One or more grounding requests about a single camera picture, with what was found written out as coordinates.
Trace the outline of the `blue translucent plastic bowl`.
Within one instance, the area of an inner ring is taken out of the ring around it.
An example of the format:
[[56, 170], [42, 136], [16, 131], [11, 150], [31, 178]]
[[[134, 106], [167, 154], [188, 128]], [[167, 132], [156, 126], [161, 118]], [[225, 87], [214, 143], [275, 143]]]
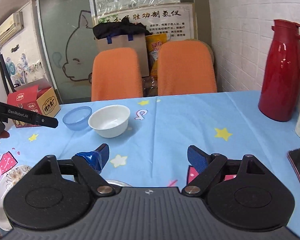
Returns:
[[89, 127], [88, 120], [92, 109], [88, 106], [77, 107], [66, 113], [63, 123], [72, 131], [81, 131]]

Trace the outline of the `floral white plate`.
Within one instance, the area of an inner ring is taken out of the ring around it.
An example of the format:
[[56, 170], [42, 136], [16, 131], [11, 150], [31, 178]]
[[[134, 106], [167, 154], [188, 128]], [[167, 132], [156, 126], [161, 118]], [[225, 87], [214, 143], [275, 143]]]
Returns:
[[0, 181], [0, 228], [4, 231], [12, 230], [12, 226], [4, 211], [4, 198], [14, 185], [29, 172], [32, 167], [29, 165], [20, 165], [12, 168], [3, 176]]

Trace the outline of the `stainless steel bowl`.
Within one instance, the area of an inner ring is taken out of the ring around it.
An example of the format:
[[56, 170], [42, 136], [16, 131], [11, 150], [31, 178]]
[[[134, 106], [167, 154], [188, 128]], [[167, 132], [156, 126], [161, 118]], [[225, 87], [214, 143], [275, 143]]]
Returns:
[[119, 187], [131, 187], [131, 185], [119, 181], [119, 180], [112, 180], [112, 179], [107, 179], [106, 182], [112, 186], [119, 186]]

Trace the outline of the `red cracker box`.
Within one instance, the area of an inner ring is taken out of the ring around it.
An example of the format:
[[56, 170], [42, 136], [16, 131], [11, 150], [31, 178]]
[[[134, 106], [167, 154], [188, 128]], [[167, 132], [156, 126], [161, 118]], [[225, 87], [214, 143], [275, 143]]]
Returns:
[[15, 88], [7, 104], [52, 118], [61, 110], [54, 88], [45, 77]]

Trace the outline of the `white ribbed bowl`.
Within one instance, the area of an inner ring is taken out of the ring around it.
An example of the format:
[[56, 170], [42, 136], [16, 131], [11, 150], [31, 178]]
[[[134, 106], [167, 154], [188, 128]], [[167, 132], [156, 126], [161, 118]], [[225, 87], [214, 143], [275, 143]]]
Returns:
[[124, 105], [110, 105], [95, 111], [88, 125], [103, 138], [118, 137], [128, 127], [130, 109]]

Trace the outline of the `blue cartoon tablecloth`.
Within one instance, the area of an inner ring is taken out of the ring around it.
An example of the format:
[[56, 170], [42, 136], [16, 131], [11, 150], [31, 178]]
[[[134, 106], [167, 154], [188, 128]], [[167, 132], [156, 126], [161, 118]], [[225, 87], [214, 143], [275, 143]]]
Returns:
[[300, 183], [287, 158], [300, 148], [298, 113], [287, 122], [271, 120], [259, 111], [259, 97], [258, 91], [245, 91], [120, 100], [130, 109], [128, 128], [111, 139], [90, 127], [72, 131], [63, 122], [55, 129], [12, 127], [10, 137], [0, 140], [0, 181], [46, 155], [69, 159], [103, 143], [109, 145], [110, 157], [102, 177], [140, 187], [184, 187], [191, 176], [191, 145], [230, 159], [252, 154], [292, 192], [295, 209], [288, 227], [300, 236]]

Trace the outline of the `white air conditioner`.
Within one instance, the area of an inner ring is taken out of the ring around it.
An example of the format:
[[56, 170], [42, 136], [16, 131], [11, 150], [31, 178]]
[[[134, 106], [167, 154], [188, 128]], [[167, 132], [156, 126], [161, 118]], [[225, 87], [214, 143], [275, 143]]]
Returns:
[[23, 30], [23, 13], [15, 12], [0, 26], [0, 48], [7, 43], [15, 34]]

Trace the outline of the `left orange chair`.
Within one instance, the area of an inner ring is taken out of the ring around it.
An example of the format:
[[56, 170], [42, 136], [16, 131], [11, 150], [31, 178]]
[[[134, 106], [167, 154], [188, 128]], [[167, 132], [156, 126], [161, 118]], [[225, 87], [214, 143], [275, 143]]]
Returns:
[[143, 97], [138, 55], [132, 48], [100, 52], [94, 59], [91, 100], [117, 100]]

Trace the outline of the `orange chair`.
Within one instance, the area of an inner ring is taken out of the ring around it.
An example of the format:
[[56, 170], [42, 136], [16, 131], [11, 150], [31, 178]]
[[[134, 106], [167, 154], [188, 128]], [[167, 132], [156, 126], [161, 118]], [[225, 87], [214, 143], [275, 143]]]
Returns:
[[138, 55], [132, 48], [100, 52], [94, 59], [91, 100], [117, 100], [143, 97]]
[[158, 95], [216, 93], [207, 46], [198, 40], [170, 41], [158, 54]]

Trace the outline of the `right orange chair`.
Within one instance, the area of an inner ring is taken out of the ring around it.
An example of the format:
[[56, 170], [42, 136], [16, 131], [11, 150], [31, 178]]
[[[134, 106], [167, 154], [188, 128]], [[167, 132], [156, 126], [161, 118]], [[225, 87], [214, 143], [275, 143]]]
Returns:
[[170, 41], [158, 54], [158, 95], [216, 93], [207, 46], [198, 40]]

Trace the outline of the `brown cardboard box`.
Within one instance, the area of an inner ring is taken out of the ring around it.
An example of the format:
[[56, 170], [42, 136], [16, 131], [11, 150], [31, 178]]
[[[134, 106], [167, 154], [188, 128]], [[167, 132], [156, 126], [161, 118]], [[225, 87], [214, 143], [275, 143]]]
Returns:
[[148, 53], [145, 34], [119, 35], [103, 39], [96, 39], [99, 52], [116, 48], [132, 48], [138, 55], [142, 77], [149, 76]]

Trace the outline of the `red thermos jug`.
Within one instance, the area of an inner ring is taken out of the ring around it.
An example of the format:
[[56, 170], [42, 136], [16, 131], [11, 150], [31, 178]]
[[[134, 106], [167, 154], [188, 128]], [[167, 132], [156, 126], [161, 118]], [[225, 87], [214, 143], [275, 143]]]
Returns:
[[258, 109], [268, 118], [292, 118], [300, 90], [300, 24], [275, 19]]

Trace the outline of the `yellow snack bag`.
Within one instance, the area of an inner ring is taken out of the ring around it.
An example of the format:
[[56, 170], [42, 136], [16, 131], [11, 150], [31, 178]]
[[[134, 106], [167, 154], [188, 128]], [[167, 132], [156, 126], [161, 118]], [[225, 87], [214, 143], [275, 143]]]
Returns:
[[163, 44], [167, 42], [167, 34], [155, 34], [146, 36], [146, 46], [148, 52], [148, 59], [150, 63], [150, 76], [158, 77], [158, 55], [159, 50]]

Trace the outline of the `black cloth on box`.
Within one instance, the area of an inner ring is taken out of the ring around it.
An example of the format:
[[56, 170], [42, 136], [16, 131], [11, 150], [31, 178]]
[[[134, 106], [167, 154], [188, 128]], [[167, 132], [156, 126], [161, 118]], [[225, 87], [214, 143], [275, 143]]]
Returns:
[[142, 23], [134, 24], [124, 17], [120, 22], [104, 22], [93, 27], [95, 38], [101, 40], [103, 38], [120, 36], [120, 35], [139, 35], [149, 36], [150, 33]]

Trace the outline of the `wall poster with text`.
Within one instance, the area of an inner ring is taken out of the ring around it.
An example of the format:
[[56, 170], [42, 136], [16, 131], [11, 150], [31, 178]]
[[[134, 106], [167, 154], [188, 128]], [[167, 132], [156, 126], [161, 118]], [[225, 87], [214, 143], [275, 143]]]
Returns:
[[166, 34], [169, 41], [197, 38], [193, 3], [171, 3], [122, 10], [94, 18], [95, 24], [118, 23], [129, 20], [141, 24], [154, 35]]

